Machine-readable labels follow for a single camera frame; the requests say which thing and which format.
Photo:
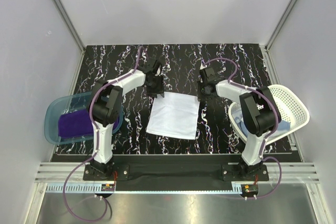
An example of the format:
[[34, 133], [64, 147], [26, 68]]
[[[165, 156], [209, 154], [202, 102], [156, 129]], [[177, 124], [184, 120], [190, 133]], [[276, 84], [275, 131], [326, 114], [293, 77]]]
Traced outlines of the white towel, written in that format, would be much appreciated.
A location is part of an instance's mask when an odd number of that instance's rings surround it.
[[157, 136], [194, 140], [200, 102], [196, 96], [166, 92], [152, 104], [146, 132]]

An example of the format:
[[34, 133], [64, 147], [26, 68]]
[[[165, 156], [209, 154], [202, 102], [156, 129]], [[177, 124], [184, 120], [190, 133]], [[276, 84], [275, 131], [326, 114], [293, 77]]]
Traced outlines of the purple towel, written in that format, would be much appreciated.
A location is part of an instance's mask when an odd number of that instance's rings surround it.
[[63, 114], [58, 120], [58, 136], [61, 138], [78, 138], [93, 136], [94, 127], [86, 109]]

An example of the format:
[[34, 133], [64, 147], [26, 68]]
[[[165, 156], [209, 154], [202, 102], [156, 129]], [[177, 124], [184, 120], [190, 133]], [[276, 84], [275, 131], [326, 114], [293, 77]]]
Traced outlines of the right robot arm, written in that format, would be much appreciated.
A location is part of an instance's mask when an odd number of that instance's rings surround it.
[[207, 102], [225, 98], [240, 105], [247, 141], [236, 171], [244, 180], [256, 176], [263, 163], [263, 152], [268, 137], [281, 121], [281, 115], [268, 87], [251, 88], [219, 77], [212, 67], [199, 71], [197, 98]]

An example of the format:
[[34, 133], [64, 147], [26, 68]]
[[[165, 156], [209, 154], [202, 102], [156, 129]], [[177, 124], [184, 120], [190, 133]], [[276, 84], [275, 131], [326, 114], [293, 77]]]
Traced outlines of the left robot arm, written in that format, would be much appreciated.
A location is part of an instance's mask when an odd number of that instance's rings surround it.
[[113, 175], [112, 131], [121, 113], [123, 97], [139, 87], [144, 87], [150, 97], [164, 97], [161, 72], [162, 64], [151, 58], [118, 78], [95, 84], [88, 105], [93, 127], [93, 153], [89, 163], [99, 178], [107, 180]]

